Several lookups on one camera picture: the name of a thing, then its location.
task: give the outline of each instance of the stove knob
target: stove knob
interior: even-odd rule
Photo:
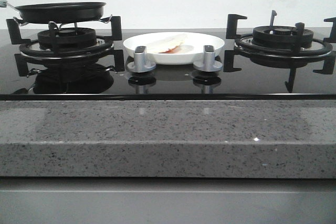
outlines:
[[[131,72],[145,73],[153,70],[156,63],[148,59],[146,47],[140,46],[135,49],[134,62],[128,63],[127,67]]]
[[[194,68],[203,72],[216,72],[220,71],[223,64],[215,60],[216,53],[213,46],[204,46],[203,61],[195,61]]]

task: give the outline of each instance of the glass cooktop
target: glass cooktop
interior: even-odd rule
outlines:
[[[310,28],[314,38],[328,37],[331,28]],[[123,39],[162,30],[124,30]],[[133,74],[126,65],[129,57],[123,41],[114,42],[114,55],[107,55],[80,68],[23,63],[30,72],[22,73],[19,45],[10,43],[7,30],[0,30],[1,100],[225,100],[225,99],[335,99],[335,56],[318,61],[277,61],[246,57],[234,51],[234,40],[225,39],[224,29],[184,29],[224,39],[216,57],[224,67],[203,73],[193,65],[157,65],[149,73]],[[240,34],[252,29],[240,29]],[[37,30],[22,30],[23,38],[36,39]],[[108,30],[97,30],[108,35]]]

